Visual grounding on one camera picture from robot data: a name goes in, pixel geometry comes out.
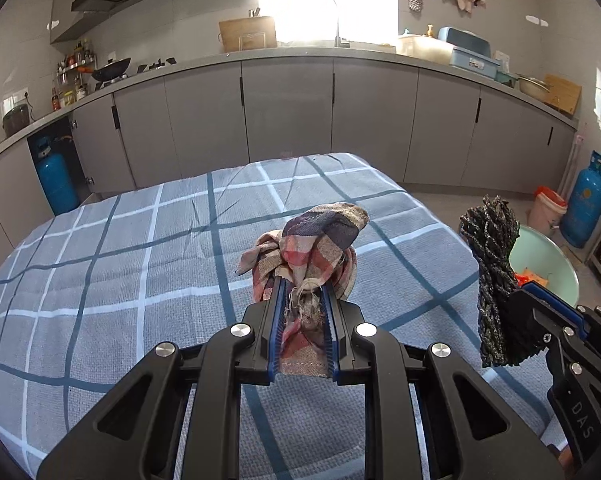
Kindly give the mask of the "blue plaid tablecloth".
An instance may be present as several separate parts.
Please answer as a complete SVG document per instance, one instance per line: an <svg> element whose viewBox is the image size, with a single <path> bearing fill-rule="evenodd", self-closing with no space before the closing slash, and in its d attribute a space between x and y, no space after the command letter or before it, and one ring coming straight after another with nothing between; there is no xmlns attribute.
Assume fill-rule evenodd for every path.
<svg viewBox="0 0 601 480"><path fill-rule="evenodd" d="M0 440L33 476L78 420L156 344L201 344L253 300L236 268L262 233L348 202L351 301L415 347L442 341L479 367L477 266L449 226L355 155L253 162L62 214L0 266Z"/></svg>

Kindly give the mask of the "red blue snack wrapper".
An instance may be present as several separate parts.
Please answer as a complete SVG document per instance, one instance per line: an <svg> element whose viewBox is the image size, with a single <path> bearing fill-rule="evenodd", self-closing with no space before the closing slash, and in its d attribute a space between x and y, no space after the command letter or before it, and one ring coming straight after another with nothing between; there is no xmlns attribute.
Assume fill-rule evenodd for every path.
<svg viewBox="0 0 601 480"><path fill-rule="evenodd" d="M517 279L517 285L520 287L527 283L536 283L540 286L546 287L549 283L547 278L543 278L532 270L529 270L529 268L524 268L521 272L515 272L514 276Z"/></svg>

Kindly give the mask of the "white plastic container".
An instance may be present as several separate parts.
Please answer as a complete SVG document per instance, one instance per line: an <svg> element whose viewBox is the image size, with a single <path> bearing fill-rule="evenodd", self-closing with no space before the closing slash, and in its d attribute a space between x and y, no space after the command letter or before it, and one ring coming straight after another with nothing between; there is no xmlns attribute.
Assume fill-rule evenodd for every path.
<svg viewBox="0 0 601 480"><path fill-rule="evenodd" d="M396 53L409 58L448 65L453 54L453 44L423 35L403 35L398 38Z"/></svg>

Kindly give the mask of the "red white bucket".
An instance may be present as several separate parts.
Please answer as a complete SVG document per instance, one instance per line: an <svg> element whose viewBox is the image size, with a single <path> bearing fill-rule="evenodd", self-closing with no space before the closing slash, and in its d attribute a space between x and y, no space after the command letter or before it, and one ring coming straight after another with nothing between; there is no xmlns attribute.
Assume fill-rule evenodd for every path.
<svg viewBox="0 0 601 480"><path fill-rule="evenodd" d="M539 186L534 193L534 203L527 224L543 235L550 236L560 226L567 211L567 203L557 192Z"/></svg>

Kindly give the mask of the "blue storage box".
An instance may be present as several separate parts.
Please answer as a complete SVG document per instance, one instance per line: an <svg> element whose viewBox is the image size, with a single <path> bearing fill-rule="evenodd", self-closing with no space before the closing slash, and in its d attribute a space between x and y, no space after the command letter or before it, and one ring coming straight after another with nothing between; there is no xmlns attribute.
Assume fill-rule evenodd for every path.
<svg viewBox="0 0 601 480"><path fill-rule="evenodd" d="M491 45L487 40L450 26L439 29L437 38L453 46L450 66L496 79L501 63L491 56Z"/></svg>

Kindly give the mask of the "plaid checkered cloth rag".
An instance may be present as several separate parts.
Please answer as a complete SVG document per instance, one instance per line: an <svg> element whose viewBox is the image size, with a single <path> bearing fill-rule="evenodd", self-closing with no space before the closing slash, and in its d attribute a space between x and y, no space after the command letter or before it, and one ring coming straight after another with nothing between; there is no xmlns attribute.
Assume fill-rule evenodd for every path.
<svg viewBox="0 0 601 480"><path fill-rule="evenodd" d="M280 339L282 374L329 375L322 287L331 285L339 299L349 296L357 276L353 244L368 222L368 213L357 205L319 205L288 220L284 228L261 234L238 260L236 273L252 274L257 301L271 297L276 278L290 283Z"/></svg>

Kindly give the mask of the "black wok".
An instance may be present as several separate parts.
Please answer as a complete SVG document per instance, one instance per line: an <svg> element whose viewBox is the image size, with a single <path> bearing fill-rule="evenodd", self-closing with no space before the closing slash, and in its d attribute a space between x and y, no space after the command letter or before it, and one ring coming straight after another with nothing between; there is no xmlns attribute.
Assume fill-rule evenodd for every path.
<svg viewBox="0 0 601 480"><path fill-rule="evenodd" d="M131 62L131 58L123 58L122 60L108 63L105 66L95 70L87 66L79 66L78 72L89 74L96 82L113 81L125 75L127 68Z"/></svg>

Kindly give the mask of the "green trash basin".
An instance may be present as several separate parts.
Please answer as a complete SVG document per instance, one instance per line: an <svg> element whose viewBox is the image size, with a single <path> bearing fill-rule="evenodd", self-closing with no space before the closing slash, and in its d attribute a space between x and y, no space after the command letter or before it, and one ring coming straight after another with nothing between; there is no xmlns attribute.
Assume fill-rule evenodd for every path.
<svg viewBox="0 0 601 480"><path fill-rule="evenodd" d="M579 281L575 269L547 236L529 226L520 226L509 263L518 274L527 269L546 280L545 287L570 306L578 304Z"/></svg>

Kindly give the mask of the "wooden board right counter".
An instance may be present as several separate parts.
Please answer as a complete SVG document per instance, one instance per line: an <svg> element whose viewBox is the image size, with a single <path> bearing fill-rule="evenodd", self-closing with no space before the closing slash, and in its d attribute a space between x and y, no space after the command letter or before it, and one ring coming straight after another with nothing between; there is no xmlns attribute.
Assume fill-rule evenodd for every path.
<svg viewBox="0 0 601 480"><path fill-rule="evenodd" d="M543 78L549 92L543 102L564 115L573 117L581 98L581 86L554 74Z"/></svg>

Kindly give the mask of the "wooden cutting board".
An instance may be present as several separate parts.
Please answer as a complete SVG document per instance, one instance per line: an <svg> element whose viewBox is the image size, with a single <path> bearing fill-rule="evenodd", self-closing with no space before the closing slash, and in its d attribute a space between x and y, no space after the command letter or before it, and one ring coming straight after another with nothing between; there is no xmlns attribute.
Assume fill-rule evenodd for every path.
<svg viewBox="0 0 601 480"><path fill-rule="evenodd" d="M220 41L226 53L278 47L276 25L270 16L221 21Z"/></svg>

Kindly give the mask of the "white pot with lid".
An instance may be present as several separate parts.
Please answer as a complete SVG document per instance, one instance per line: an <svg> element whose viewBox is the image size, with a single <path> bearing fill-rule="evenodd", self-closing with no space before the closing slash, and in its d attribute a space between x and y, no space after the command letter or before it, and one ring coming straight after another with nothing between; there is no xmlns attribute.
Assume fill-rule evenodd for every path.
<svg viewBox="0 0 601 480"><path fill-rule="evenodd" d="M518 74L517 83L521 92L540 102L549 99L550 87L542 80Z"/></svg>

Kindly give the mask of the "black rice cooker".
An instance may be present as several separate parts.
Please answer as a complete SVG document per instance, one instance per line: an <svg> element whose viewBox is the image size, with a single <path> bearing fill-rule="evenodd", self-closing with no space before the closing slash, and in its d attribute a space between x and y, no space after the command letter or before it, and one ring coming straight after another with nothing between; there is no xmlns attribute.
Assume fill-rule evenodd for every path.
<svg viewBox="0 0 601 480"><path fill-rule="evenodd" d="M2 118L2 128L9 138L30 123L30 107L26 102L15 105Z"/></svg>

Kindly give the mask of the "grey kitchen counter cabinets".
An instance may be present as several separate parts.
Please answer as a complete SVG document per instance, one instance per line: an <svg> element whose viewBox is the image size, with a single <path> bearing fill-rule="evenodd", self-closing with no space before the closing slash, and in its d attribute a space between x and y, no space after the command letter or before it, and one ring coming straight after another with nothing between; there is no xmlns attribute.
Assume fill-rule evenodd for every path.
<svg viewBox="0 0 601 480"><path fill-rule="evenodd" d="M70 136L80 188L114 194L267 159L347 152L412 190L557 188L576 122L454 67L269 49L125 79L0 143L0 264L52 217L30 139Z"/></svg>

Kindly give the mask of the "blue gas cylinder under counter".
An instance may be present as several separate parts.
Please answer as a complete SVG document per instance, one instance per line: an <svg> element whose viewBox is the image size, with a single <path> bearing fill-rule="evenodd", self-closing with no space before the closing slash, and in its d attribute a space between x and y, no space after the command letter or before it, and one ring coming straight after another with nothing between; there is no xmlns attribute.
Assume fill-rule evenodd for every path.
<svg viewBox="0 0 601 480"><path fill-rule="evenodd" d="M52 148L52 141L43 136L35 142L36 169L46 199L56 216L79 205L78 195L66 161Z"/></svg>

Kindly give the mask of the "chrome sink faucet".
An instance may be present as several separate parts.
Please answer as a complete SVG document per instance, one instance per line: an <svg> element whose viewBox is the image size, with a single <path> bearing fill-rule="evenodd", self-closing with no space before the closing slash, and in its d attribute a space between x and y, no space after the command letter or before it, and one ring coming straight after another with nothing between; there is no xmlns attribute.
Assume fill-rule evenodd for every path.
<svg viewBox="0 0 601 480"><path fill-rule="evenodd" d="M349 48L351 43L348 39L343 37L340 32L340 24L337 24L337 32L334 37L334 47L336 48Z"/></svg>

